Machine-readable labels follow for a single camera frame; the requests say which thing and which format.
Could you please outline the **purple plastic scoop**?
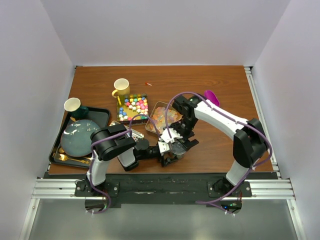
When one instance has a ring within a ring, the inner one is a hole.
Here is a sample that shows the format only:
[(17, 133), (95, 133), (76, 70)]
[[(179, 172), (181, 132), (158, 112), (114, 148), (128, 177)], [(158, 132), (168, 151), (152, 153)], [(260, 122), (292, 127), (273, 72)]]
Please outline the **purple plastic scoop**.
[(217, 96), (215, 95), (215, 93), (211, 90), (205, 90), (204, 91), (204, 96), (210, 100), (214, 105), (216, 105), (217, 107), (220, 106), (220, 101), (218, 100)]

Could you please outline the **clear glass jar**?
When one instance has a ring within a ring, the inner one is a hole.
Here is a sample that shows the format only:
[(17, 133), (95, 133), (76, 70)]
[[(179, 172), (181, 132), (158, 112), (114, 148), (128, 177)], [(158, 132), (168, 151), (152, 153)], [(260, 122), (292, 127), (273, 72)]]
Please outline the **clear glass jar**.
[(175, 160), (180, 160), (184, 157), (186, 151), (183, 148), (175, 148), (171, 150), (171, 157)]

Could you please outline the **silver jar lid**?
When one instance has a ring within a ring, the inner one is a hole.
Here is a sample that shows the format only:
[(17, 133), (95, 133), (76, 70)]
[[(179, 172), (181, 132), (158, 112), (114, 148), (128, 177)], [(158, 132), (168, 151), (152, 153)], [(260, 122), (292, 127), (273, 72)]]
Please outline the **silver jar lid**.
[(180, 149), (183, 148), (184, 149), (184, 146), (179, 141), (176, 141), (175, 143), (171, 144), (171, 147), (170, 147), (171, 151), (172, 151), (172, 149), (178, 149), (178, 148), (180, 148)]

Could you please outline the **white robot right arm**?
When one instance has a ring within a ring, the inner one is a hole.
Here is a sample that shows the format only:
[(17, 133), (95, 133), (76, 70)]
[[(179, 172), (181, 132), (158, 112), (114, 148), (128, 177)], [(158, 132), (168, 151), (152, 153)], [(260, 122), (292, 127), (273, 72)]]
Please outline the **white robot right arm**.
[(213, 188), (218, 193), (235, 196), (249, 171), (265, 152), (271, 151), (261, 122), (256, 118), (246, 120), (237, 117), (199, 94), (191, 98), (176, 96), (172, 107), (182, 118), (172, 123), (168, 132), (170, 138), (180, 140), (186, 150), (198, 144), (196, 140), (189, 139), (194, 135), (193, 129), (199, 120), (217, 128), (233, 141), (234, 162), (225, 177), (213, 184)]

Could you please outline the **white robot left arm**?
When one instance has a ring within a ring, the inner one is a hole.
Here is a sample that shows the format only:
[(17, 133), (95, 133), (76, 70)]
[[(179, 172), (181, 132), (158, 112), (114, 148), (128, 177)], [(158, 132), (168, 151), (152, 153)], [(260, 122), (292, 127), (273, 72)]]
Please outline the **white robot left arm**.
[(170, 145), (159, 141), (151, 146), (144, 138), (135, 140), (132, 131), (123, 124), (100, 128), (90, 136), (92, 161), (86, 174), (86, 191), (92, 196), (106, 195), (103, 192), (106, 182), (106, 171), (109, 161), (117, 158), (125, 171), (131, 171), (139, 165), (140, 160), (155, 159), (163, 167), (174, 163), (178, 158), (174, 155), (165, 157), (171, 149)]

